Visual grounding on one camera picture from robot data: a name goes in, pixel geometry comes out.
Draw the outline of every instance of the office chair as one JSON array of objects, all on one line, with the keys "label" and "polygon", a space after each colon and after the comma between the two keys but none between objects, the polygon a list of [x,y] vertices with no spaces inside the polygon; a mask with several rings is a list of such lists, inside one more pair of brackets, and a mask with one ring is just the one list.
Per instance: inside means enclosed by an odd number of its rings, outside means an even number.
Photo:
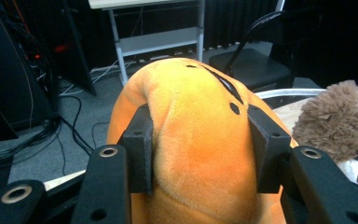
[{"label": "office chair", "polygon": [[244,46],[251,41],[295,44],[312,37],[320,20],[321,14],[315,9],[269,13],[251,25],[235,51],[211,57],[209,65],[236,78],[250,91],[265,91],[271,86],[292,88],[295,78],[287,66],[255,49],[244,49]]}]

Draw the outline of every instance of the chair seat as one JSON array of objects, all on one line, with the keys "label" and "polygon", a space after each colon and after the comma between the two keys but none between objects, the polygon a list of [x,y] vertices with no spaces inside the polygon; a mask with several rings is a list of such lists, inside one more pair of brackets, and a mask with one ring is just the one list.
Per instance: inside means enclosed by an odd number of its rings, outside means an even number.
[{"label": "chair seat", "polygon": [[[223,71],[233,54],[228,52],[212,56],[209,65]],[[255,49],[243,49],[232,68],[234,78],[251,91],[291,77],[287,67]]]}]

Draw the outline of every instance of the orange plush toy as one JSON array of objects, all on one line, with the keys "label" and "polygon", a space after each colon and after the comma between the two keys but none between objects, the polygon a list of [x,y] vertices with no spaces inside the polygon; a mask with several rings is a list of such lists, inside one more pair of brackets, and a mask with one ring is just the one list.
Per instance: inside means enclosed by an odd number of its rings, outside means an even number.
[{"label": "orange plush toy", "polygon": [[154,125],[154,185],[151,195],[131,195],[133,223],[285,222],[280,195],[256,192],[248,105],[283,127],[262,100],[206,64],[157,61],[134,74],[119,95],[108,144],[117,143],[144,104]]}]

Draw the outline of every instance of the chair backrest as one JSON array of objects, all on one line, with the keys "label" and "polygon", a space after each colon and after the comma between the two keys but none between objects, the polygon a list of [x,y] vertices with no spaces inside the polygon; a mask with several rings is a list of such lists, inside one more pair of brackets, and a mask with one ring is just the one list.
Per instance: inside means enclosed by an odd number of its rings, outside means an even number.
[{"label": "chair backrest", "polygon": [[261,17],[246,31],[223,72],[226,73],[230,69],[247,42],[295,43],[301,39],[312,37],[318,29],[321,19],[322,13],[317,9],[276,11]]}]

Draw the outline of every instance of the white table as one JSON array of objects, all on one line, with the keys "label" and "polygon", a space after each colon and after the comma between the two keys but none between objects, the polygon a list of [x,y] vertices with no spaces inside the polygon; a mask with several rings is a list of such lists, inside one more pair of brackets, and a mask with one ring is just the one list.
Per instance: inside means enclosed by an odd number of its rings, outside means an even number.
[{"label": "white table", "polygon": [[114,9],[124,7],[142,7],[157,4],[177,3],[191,0],[89,0],[89,6],[93,9],[109,11],[109,17],[115,40],[118,64],[120,67],[120,79],[123,86],[128,81],[124,57],[160,49],[170,49],[185,45],[197,44],[197,60],[202,62],[203,33],[205,0],[199,1],[199,20],[197,27],[155,33],[151,35],[131,36],[119,38],[115,20]]}]

